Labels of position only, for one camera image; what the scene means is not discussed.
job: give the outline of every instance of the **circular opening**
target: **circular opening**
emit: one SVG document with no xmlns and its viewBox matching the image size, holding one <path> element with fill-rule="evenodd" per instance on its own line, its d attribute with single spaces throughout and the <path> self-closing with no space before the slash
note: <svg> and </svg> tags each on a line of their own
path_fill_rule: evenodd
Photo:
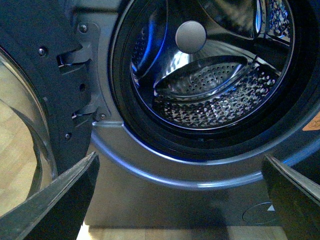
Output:
<svg viewBox="0 0 320 240">
<path fill-rule="evenodd" d="M 301 71 L 312 72 L 304 53 L 314 48 L 302 43 L 318 35 L 300 31 L 306 19 L 297 13 L 308 7 L 296 1 L 245 3 L 229 3 L 230 11 L 215 0 L 128 6 L 112 45 L 110 85 L 125 126 L 144 145 L 198 162 L 238 156 L 280 134 L 262 136 L 302 96 L 310 78 Z M 188 21 L 206 31 L 191 54 L 176 44 Z"/>
<path fill-rule="evenodd" d="M 295 24 L 285 0 L 247 7 L 246 22 L 223 12 L 232 23 L 227 26 L 219 20 L 222 12 L 212 10 L 216 1 L 194 4 L 197 14 L 183 9 L 186 17 L 179 20 L 175 16 L 182 9 L 174 3 L 168 3 L 170 10 L 157 7 L 149 17 L 139 16 L 136 25 L 142 26 L 132 37 L 127 67 L 140 100 L 159 119 L 179 128 L 214 130 L 243 121 L 277 94 L 290 67 Z M 257 31 L 249 20 L 264 24 Z"/>
</svg>

